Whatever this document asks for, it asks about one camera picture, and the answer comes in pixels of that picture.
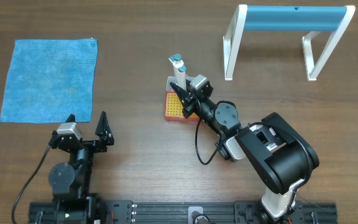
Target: yellow grid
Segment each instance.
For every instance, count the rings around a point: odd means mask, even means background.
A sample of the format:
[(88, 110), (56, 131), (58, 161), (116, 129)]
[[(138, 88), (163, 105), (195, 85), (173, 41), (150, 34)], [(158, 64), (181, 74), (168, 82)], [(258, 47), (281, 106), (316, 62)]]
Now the yellow grid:
[[(181, 105), (179, 97), (176, 93), (167, 93), (166, 101), (165, 115), (184, 118), (183, 113), (181, 112), (183, 106)], [(193, 113), (189, 118), (198, 118), (198, 116)]]

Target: white bottle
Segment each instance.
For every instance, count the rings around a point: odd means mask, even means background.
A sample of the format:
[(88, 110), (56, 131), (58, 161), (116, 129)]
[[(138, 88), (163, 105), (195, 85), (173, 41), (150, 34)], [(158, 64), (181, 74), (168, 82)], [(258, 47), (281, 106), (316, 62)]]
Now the white bottle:
[(186, 90), (186, 66), (183, 60), (181, 59), (181, 55), (174, 54), (168, 59), (172, 63), (173, 73), (175, 74), (177, 85), (180, 88)]

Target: wooden surface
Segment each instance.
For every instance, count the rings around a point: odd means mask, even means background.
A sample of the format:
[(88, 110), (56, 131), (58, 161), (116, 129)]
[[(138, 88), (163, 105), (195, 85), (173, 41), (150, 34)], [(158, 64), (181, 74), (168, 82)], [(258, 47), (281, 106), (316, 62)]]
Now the wooden surface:
[[(222, 36), (239, 3), (344, 6), (355, 16), (317, 82), (307, 82), (304, 32), (246, 32), (234, 71), (223, 78)], [(217, 156), (202, 166), (194, 152), (195, 123), (166, 123), (167, 57), (181, 53), (188, 73), (208, 77), (213, 101), (236, 103), (243, 124), (276, 111), (315, 149), (320, 166), (300, 195), (336, 202), (340, 223), (358, 223), (358, 1), (3, 1), (0, 0), (0, 111), (14, 40), (98, 40), (93, 135), (105, 110), (116, 145), (94, 157), (93, 192), (105, 199), (142, 202), (257, 200), (264, 184), (247, 160)], [(319, 55), (328, 35), (313, 41)], [(12, 204), (58, 124), (0, 123), (0, 223), (11, 221)], [(206, 159), (216, 135), (201, 125)], [(49, 170), (68, 154), (52, 150), (17, 208), (27, 220), (29, 202), (50, 201)]]

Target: blue bar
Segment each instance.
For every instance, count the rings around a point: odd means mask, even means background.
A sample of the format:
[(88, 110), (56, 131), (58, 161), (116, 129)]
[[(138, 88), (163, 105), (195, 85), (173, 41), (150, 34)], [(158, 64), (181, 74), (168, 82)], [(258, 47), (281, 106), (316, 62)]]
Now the blue bar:
[(248, 6), (244, 30), (335, 31), (346, 6)]

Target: wooden table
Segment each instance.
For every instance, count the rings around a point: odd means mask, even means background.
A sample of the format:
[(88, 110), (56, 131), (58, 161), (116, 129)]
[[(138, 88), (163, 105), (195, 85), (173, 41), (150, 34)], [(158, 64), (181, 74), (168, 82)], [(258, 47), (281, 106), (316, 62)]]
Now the wooden table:
[[(234, 81), (223, 78), (222, 36), (236, 6), (247, 4), (356, 4), (355, 16), (317, 82), (307, 82), (303, 32), (247, 32)], [(300, 195), (336, 202), (340, 223), (358, 223), (358, 1), (3, 1), (0, 0), (0, 111), (14, 40), (98, 40), (92, 122), (79, 124), (94, 139), (105, 110), (116, 144), (94, 158), (92, 192), (105, 199), (144, 202), (257, 200), (264, 184), (247, 160), (219, 156), (202, 166), (194, 152), (195, 123), (164, 120), (168, 56), (181, 53), (188, 73), (208, 77), (213, 101), (236, 103), (243, 124), (273, 111), (315, 149), (320, 166)], [(328, 35), (313, 42), (318, 55)], [(58, 124), (0, 123), (0, 223)], [(203, 158), (216, 135), (201, 125)], [(27, 220), (29, 202), (50, 201), (47, 177), (68, 154), (52, 150), (16, 211)]]

